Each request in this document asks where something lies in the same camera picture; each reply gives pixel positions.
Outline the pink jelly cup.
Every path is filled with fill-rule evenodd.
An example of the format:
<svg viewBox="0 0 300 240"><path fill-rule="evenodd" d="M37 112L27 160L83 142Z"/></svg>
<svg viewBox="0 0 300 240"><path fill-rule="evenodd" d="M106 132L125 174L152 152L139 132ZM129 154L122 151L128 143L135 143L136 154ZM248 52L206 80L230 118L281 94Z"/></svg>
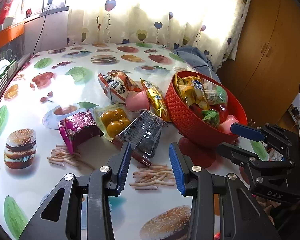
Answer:
<svg viewBox="0 0 300 240"><path fill-rule="evenodd" d="M226 134L231 134L231 126L235 123L239 123L239 120L234 115L228 115L226 120L219 124L218 130Z"/></svg>
<svg viewBox="0 0 300 240"><path fill-rule="evenodd" d="M142 109L150 110L149 100L144 90L141 92L129 92L125 101L126 108L130 112L136 112Z"/></svg>

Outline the green pea snack bag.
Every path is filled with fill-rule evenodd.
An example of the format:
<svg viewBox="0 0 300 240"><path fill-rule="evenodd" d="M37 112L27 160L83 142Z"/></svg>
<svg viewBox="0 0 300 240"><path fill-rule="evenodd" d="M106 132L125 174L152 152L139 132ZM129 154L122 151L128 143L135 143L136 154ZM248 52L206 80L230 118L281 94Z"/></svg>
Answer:
<svg viewBox="0 0 300 240"><path fill-rule="evenodd" d="M202 121L211 127L217 128L219 126L219 113L214 109L202 110Z"/></svg>

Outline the clear green label cracker pack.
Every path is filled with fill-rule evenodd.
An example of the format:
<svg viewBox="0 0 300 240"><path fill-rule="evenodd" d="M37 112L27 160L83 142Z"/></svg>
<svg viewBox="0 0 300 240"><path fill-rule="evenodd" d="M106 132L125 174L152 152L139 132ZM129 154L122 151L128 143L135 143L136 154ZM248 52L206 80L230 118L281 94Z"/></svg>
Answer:
<svg viewBox="0 0 300 240"><path fill-rule="evenodd" d="M228 94L223 87L207 79L203 79L203 87L209 105L228 104Z"/></svg>

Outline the purple candy pack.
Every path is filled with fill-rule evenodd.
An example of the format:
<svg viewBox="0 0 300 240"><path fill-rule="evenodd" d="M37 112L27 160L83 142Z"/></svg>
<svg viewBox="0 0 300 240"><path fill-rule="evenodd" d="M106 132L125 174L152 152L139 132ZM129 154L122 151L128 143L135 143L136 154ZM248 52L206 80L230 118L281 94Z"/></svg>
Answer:
<svg viewBox="0 0 300 240"><path fill-rule="evenodd" d="M95 136L102 137L104 135L89 110L78 112L61 120L58 123L58 129L71 155L74 154L78 145Z"/></svg>

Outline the yellow fruit jelly pack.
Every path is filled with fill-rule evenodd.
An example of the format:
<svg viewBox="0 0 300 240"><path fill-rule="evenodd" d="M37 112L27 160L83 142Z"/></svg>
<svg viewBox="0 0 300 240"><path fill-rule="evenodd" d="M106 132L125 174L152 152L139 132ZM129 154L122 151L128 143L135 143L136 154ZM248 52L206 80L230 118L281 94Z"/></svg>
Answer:
<svg viewBox="0 0 300 240"><path fill-rule="evenodd" d="M126 107L116 103L107 107L95 107L94 117L99 129L104 133L107 140L119 135L132 123L132 117Z"/></svg>

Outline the black seaweed snack pack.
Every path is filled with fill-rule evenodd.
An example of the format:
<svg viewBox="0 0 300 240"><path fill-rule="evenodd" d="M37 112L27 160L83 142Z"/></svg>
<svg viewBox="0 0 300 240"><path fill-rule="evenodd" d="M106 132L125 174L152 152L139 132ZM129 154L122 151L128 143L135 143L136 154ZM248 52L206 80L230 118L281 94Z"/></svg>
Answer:
<svg viewBox="0 0 300 240"><path fill-rule="evenodd" d="M144 109L127 128L115 136L113 144L121 147L124 142L129 142L132 147L132 157L142 165L150 167L162 129L166 125L160 117Z"/></svg>

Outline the yellow chip snack bag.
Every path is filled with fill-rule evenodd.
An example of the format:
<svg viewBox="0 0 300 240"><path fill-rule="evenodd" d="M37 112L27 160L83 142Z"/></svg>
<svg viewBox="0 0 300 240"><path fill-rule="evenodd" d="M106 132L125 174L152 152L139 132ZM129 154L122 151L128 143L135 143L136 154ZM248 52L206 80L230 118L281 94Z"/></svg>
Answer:
<svg viewBox="0 0 300 240"><path fill-rule="evenodd" d="M196 105L202 110L210 108L202 79L199 75L181 77L177 73L174 78L174 86L178 95L188 107Z"/></svg>

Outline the gold snack bar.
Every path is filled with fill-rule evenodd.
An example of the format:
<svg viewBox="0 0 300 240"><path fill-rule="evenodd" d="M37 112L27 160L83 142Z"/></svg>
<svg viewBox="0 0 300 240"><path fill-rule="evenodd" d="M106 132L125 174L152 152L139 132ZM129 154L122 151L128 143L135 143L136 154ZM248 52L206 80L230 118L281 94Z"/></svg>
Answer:
<svg viewBox="0 0 300 240"><path fill-rule="evenodd" d="M165 122L171 122L170 115L168 113L163 96L157 90L155 85L147 80L141 79L141 84L146 92L147 98L149 99L151 106L154 109L155 114Z"/></svg>

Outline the orange crispy rice snack bag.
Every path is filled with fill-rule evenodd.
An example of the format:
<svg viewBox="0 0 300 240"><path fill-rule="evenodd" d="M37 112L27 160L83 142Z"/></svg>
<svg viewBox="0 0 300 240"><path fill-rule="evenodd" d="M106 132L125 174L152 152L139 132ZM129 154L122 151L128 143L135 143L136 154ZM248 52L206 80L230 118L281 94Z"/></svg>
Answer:
<svg viewBox="0 0 300 240"><path fill-rule="evenodd" d="M130 92L141 92L141 88L124 72L98 74L98 81L104 94L112 103L125 103Z"/></svg>

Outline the red round basket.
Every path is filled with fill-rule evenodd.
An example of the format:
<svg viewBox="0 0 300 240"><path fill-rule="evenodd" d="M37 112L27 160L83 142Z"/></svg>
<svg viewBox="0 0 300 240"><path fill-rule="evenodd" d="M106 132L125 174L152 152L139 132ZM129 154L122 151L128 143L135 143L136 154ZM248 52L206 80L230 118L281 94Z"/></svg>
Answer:
<svg viewBox="0 0 300 240"><path fill-rule="evenodd" d="M228 96L227 104L225 106L216 105L207 110L201 109L196 103L189 106L181 97L177 80L197 76L203 81L210 81L223 88ZM234 117L239 124L246 125L248 123L246 113L235 96L218 81L200 73L191 71L175 73L168 86L165 102L170 118L181 135L206 148L216 148L222 142L232 143L238 138L233 133L222 131L217 125L217 120Z"/></svg>

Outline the food print tablecloth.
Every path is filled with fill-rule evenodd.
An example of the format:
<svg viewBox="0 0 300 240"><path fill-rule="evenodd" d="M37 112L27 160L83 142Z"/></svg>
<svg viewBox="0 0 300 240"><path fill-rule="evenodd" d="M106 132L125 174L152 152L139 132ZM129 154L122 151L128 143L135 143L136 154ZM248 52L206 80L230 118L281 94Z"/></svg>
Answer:
<svg viewBox="0 0 300 240"><path fill-rule="evenodd" d="M0 102L0 239L277 239L224 128L234 95L167 48L44 51Z"/></svg>

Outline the wooden wardrobe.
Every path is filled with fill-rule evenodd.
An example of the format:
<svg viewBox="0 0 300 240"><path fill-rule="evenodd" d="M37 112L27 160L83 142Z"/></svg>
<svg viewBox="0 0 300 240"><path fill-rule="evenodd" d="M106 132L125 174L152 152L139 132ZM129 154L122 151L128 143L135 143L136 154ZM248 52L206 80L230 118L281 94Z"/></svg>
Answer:
<svg viewBox="0 0 300 240"><path fill-rule="evenodd" d="M257 126L276 123L299 92L300 7L295 0L251 0L236 59L217 72Z"/></svg>

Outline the blue plaid blanket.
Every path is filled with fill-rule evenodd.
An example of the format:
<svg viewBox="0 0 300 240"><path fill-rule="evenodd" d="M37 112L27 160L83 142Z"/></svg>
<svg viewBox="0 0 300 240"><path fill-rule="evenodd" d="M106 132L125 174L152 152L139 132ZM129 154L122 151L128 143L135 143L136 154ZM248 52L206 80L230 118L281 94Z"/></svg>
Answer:
<svg viewBox="0 0 300 240"><path fill-rule="evenodd" d="M173 52L191 65L197 72L213 79L217 77L215 71L213 70L211 61L197 47L184 46L174 49Z"/></svg>

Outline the heart print curtain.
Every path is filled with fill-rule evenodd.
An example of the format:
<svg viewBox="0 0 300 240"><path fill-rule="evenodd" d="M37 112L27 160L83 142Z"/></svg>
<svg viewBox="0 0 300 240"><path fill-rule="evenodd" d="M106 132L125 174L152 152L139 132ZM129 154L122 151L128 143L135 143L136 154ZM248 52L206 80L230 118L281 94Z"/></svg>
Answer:
<svg viewBox="0 0 300 240"><path fill-rule="evenodd" d="M214 69L234 59L251 0L66 0L67 36L85 43L193 46Z"/></svg>

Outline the orange shelf box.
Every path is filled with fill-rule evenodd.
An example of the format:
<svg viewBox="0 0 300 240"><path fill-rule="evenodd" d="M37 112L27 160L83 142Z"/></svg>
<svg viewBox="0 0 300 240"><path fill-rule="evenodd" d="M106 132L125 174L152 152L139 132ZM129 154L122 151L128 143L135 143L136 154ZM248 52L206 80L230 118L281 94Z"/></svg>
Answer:
<svg viewBox="0 0 300 240"><path fill-rule="evenodd" d="M14 24L0 32L0 48L4 45L8 44L15 38L23 35L24 33L24 23L20 22L18 24Z"/></svg>

